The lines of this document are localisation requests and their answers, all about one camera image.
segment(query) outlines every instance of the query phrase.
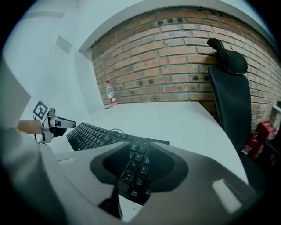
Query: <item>chair backrest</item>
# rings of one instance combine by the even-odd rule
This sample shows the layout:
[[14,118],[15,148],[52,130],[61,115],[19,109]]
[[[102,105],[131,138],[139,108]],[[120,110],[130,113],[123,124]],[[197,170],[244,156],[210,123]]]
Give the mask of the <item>chair backrest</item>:
[[217,50],[217,65],[209,67],[209,76],[216,100],[220,125],[236,151],[240,151],[250,138],[251,95],[244,73],[247,62],[243,55],[226,50],[215,38],[208,45]]

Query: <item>white desk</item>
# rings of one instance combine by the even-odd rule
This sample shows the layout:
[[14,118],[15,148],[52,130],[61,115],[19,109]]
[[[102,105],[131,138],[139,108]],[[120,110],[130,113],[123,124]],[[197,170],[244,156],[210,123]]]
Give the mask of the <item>white desk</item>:
[[[231,141],[198,102],[121,104],[97,111],[77,124],[81,122],[108,130],[118,128],[134,136],[170,141],[170,145],[216,160],[248,184]],[[50,146],[54,153],[73,151],[66,135],[54,138]],[[128,220],[134,214],[133,208],[137,211],[141,209],[134,204],[129,205],[129,202],[120,199],[120,205],[126,205]]]

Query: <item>black office chair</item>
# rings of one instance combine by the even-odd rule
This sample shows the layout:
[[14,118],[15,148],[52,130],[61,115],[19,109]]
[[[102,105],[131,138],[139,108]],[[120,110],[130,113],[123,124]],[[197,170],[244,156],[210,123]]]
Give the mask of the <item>black office chair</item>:
[[258,192],[266,188],[267,178],[260,168],[241,153],[251,133],[251,95],[244,73],[248,65],[243,55],[226,50],[223,43],[210,38],[207,44],[217,50],[217,65],[209,66],[219,122],[244,166],[249,184]]

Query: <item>bottle label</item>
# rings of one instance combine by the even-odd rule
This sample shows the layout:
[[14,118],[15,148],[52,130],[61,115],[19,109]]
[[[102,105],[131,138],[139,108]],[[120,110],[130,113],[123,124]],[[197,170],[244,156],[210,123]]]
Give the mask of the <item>bottle label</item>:
[[245,147],[242,149],[242,152],[245,153],[246,155],[249,154],[249,152],[251,151],[252,148],[250,148],[249,146],[245,145]]
[[110,92],[107,94],[107,97],[109,99],[109,103],[115,103],[116,102],[116,97],[115,97],[115,93],[114,92]]

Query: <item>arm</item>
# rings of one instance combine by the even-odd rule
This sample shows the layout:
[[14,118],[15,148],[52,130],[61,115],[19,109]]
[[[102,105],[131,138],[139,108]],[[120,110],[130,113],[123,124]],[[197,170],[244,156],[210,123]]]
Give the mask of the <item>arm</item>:
[[42,134],[42,125],[39,120],[20,120],[17,129],[28,134]]

